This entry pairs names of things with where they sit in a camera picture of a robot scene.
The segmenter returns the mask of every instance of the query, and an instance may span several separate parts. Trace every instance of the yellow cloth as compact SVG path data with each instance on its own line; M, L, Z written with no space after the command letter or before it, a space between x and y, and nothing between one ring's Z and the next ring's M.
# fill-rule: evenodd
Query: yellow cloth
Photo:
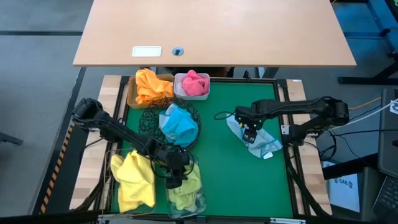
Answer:
M200 171L197 164L195 164L193 171L187 177L187 180L182 180L181 186L168 189L169 199L175 203L177 210L191 207L195 203L198 190L201 189Z
M137 103L150 103L167 96L173 97L173 86L169 81L159 80L155 72L148 68L140 69L136 73Z
M111 158L111 170L120 183L118 202L120 212L137 208L143 203L155 205L155 177L150 162L137 151L129 152L123 160L120 155Z

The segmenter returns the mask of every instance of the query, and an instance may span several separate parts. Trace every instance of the green mat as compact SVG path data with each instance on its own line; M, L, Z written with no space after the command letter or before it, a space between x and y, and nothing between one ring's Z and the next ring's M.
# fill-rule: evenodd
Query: green mat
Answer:
M199 158L207 208L202 215L242 217L292 217L292 206L282 150L270 159L253 156L226 125L216 121L220 111L232 111L235 106L250 106L253 101L275 99L270 84L211 83L205 101L190 101L202 121L198 142L192 153ZM127 126L138 132L143 110L129 109ZM277 118L267 120L263 127L280 140ZM124 142L123 148L131 147ZM156 178L156 214L167 213L165 180ZM117 191L111 212L119 212Z

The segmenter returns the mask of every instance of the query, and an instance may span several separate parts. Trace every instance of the white cable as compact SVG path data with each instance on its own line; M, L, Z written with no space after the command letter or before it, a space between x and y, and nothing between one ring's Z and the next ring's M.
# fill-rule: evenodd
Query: white cable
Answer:
M387 104L386 106L383 106L382 108L378 109L377 111L375 111L375 112L373 112L373 113L371 113L371 114L369 114L369 115L367 115L367 116L365 116L365 117L363 117L363 118L359 118L359 119L357 119L357 120L355 120L355 121L352 121L352 122L350 122L350 123L347 123L347 124L345 124L345 125L343 125L343 126L336 126L336 127L334 127L334 128L331 128L331 130L336 130L336 129L341 128L341 127L344 127L344 126L347 126L347 125L350 125L350 124L353 124L353 123L357 123L358 121L362 121L363 119L366 119L366 118L368 118L368 117L370 117L370 116L372 116L372 115L374 115L374 114L376 114L376 113L378 113L378 112L380 112L380 111L386 109L386 108L389 107L391 104L393 104L393 103L395 103L395 102L397 102L397 101L398 101L398 98L395 99L394 101L391 101L391 103Z

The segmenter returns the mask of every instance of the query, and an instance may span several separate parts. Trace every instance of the white box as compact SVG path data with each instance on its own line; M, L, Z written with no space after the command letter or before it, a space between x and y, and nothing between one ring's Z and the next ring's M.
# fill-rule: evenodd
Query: white box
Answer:
M209 78L209 81L210 81L210 76L209 76L209 74L207 74L207 73L198 73L198 75L200 76L200 77L202 77L202 78ZM204 94L203 96L188 96L187 94L177 94L177 86L178 86L178 83L182 83L182 80L185 78L187 76L187 74L186 73L177 73L177 74L175 74L175 76L174 76L174 94L175 94L175 96L176 97L178 97L178 98L182 98L182 99L184 99L184 100L206 100L207 99L207 97L209 96L209 94L210 94L210 84L211 83L209 83L209 92L207 93L207 94Z

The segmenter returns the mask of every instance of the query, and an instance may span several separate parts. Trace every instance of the light blue cloth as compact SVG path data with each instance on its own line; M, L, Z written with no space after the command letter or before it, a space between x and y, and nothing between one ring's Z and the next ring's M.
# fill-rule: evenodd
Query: light blue cloth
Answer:
M191 114L172 103L159 115L159 128L166 140L174 145L188 147L198 136L198 124Z
M257 130L256 140L254 140L253 143L243 141L242 136L246 127L241 128L239 126L238 122L235 120L235 115L227 118L226 124L230 130L243 142L243 144L248 147L249 152L258 158L270 158L272 157L271 152L282 149L282 144L278 140L274 139L264 129Z

